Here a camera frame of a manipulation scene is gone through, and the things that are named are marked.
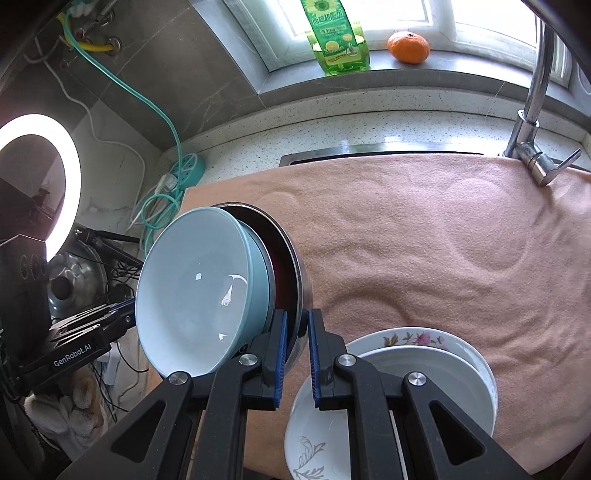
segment window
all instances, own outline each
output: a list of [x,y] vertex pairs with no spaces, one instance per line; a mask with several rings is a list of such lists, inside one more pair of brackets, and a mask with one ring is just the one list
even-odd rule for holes
[[[224,0],[269,71],[314,59],[300,0]],[[371,50],[394,31],[425,37],[433,50],[470,53],[532,70],[535,16],[520,0],[342,0]],[[552,79],[567,85],[571,60],[558,40]]]

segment kitchen counter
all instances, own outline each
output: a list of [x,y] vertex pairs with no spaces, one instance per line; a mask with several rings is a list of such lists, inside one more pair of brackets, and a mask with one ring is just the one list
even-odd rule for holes
[[[452,142],[466,151],[489,155],[502,152],[513,122],[469,113],[396,111],[333,116],[299,122],[247,135],[200,153],[207,163],[202,183],[211,183],[279,166],[281,156],[328,148],[380,142]],[[555,158],[566,158],[581,143],[546,130],[537,135],[540,147]],[[583,150],[577,162],[591,170]]]
[[[462,90],[426,88],[369,89],[337,92],[287,103],[235,120],[183,142],[183,150],[207,162],[202,183],[279,166],[283,155],[381,142],[452,142],[465,151],[502,152],[511,135],[518,102]],[[576,162],[591,170],[590,135],[578,125],[542,111],[536,141],[555,158],[575,149]],[[155,184],[173,162],[166,151],[145,186]]]

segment stack of dishes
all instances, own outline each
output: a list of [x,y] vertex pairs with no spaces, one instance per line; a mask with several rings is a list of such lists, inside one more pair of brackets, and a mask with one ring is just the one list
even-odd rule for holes
[[[402,327],[361,337],[347,350],[392,375],[424,373],[492,435],[498,406],[495,377],[484,357],[465,340],[441,330]],[[291,408],[284,448],[294,480],[351,478],[347,412],[316,409],[309,377]]]
[[285,371],[307,339],[312,308],[306,269],[269,214],[244,203],[180,215],[154,242],[135,299],[139,339],[163,377],[216,371],[256,335],[275,309],[288,314]]

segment sunflower label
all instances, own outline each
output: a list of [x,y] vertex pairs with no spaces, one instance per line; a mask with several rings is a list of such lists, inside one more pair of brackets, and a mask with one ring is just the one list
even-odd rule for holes
[[301,0],[301,4],[329,66],[361,60],[353,28],[340,0]]

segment white bowl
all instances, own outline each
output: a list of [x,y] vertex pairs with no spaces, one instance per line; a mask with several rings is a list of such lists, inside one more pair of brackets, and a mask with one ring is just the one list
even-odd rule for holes
[[[488,389],[476,369],[462,358],[425,346],[382,348],[359,356],[389,374],[426,374],[484,431],[492,434],[494,411]],[[302,384],[294,400],[284,450],[295,480],[320,474],[330,480],[350,479],[347,412],[316,409],[310,379]]]
[[486,384],[495,409],[495,421],[499,404],[495,376],[484,357],[467,341],[451,333],[434,328],[400,327],[370,333],[347,344],[347,351],[360,356],[362,353],[389,346],[420,345],[446,350],[471,364]]

